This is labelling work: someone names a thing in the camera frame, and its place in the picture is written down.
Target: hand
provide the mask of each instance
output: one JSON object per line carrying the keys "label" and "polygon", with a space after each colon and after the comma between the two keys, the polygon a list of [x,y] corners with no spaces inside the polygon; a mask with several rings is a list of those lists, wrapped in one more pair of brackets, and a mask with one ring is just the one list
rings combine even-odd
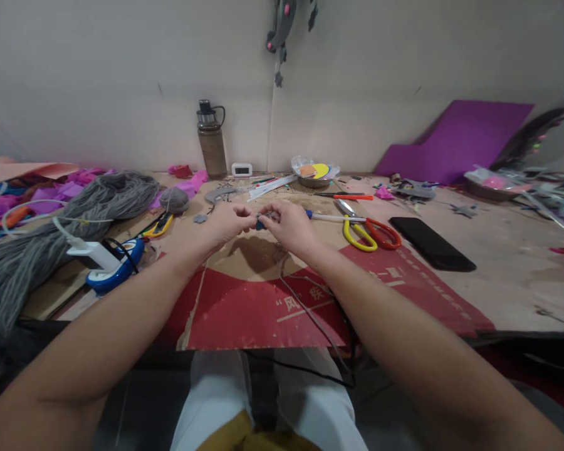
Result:
{"label": "hand", "polygon": [[[268,212],[276,212],[276,220],[263,216]],[[259,221],[282,246],[299,258],[304,260],[306,254],[321,245],[311,220],[300,205],[287,200],[275,200],[259,210],[259,213]]]}
{"label": "hand", "polygon": [[256,224],[256,214],[246,204],[220,202],[202,225],[199,240],[211,252],[217,252],[243,231],[254,229]]}

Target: small white clock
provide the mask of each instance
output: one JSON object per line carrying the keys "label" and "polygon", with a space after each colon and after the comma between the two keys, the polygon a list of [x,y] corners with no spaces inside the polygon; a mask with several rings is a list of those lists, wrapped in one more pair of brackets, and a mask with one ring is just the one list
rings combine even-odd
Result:
{"label": "small white clock", "polygon": [[232,175],[234,177],[250,177],[253,175],[253,165],[250,163],[233,163]]}

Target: phone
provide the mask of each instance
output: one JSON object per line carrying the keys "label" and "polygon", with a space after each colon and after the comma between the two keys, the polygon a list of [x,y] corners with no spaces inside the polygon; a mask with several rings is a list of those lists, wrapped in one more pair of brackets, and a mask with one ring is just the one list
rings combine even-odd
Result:
{"label": "phone", "polygon": [[432,230],[424,221],[411,217],[392,217],[389,222],[424,259],[437,269],[470,272],[476,269],[464,254]]}

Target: leg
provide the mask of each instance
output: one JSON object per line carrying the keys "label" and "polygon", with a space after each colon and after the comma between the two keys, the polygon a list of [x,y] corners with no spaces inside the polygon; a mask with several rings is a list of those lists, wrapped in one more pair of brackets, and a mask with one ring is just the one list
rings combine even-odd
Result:
{"label": "leg", "polygon": [[[278,349],[276,360],[341,379],[325,348]],[[279,425],[288,426],[323,450],[366,451],[355,426],[355,412],[345,387],[280,365],[274,365],[280,394]]]}
{"label": "leg", "polygon": [[175,428],[172,451],[194,451],[239,412],[251,414],[246,356],[238,351],[197,351],[191,388]]}

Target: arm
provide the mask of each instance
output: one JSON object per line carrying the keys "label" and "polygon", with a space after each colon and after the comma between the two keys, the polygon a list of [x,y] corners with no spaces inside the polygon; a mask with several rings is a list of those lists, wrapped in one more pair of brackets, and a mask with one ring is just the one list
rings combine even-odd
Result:
{"label": "arm", "polygon": [[298,205],[261,216],[332,288],[374,360],[432,421],[441,439],[480,449],[564,449],[564,436],[501,374],[436,319],[320,242]]}
{"label": "arm", "polygon": [[255,223],[246,206],[218,205],[198,236],[181,237],[72,322],[0,397],[0,449],[90,448],[109,391],[150,346],[196,269]]}

